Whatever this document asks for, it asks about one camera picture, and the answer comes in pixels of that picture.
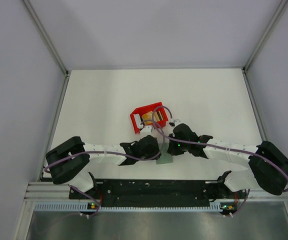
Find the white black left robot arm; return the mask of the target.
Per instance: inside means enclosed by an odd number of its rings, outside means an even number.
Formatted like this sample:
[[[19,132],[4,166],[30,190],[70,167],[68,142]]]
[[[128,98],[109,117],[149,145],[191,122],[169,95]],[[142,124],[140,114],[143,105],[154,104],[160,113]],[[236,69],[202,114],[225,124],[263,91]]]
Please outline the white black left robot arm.
[[[44,171],[51,175],[53,184],[73,186],[90,199],[98,191],[91,164],[131,166],[139,161],[157,160],[161,155],[158,140],[152,135],[116,145],[85,143],[74,136],[46,154]]]

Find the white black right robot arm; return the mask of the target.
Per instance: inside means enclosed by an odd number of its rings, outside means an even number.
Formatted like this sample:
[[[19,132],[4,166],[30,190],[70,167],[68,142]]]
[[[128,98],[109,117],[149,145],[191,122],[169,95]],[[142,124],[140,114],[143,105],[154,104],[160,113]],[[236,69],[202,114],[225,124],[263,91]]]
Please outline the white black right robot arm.
[[[167,152],[172,156],[190,153],[194,157],[220,160],[242,166],[242,170],[228,170],[217,180],[217,192],[229,198],[240,190],[262,188],[280,196],[288,192],[288,158],[270,141],[258,145],[229,143],[211,135],[197,135],[191,128],[176,120],[170,123]]]

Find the red plastic card tray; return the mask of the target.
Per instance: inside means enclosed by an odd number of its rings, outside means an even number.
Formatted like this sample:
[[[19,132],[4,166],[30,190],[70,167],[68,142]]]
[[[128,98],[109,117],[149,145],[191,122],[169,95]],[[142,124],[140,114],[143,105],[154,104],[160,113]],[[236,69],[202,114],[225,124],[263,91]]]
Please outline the red plastic card tray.
[[[153,117],[154,121],[162,128],[166,126],[166,123],[169,120],[162,102],[137,107],[131,112],[129,117],[135,134],[139,134],[144,126],[152,125]]]

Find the green leather card holder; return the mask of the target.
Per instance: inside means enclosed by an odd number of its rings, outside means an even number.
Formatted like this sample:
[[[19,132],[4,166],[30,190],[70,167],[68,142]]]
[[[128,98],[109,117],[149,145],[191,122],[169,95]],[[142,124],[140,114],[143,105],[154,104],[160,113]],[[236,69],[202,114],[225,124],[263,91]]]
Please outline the green leather card holder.
[[[169,148],[169,142],[159,143],[159,150],[161,151],[160,157],[155,161],[157,165],[166,165],[173,163],[173,156],[170,155],[167,150]]]

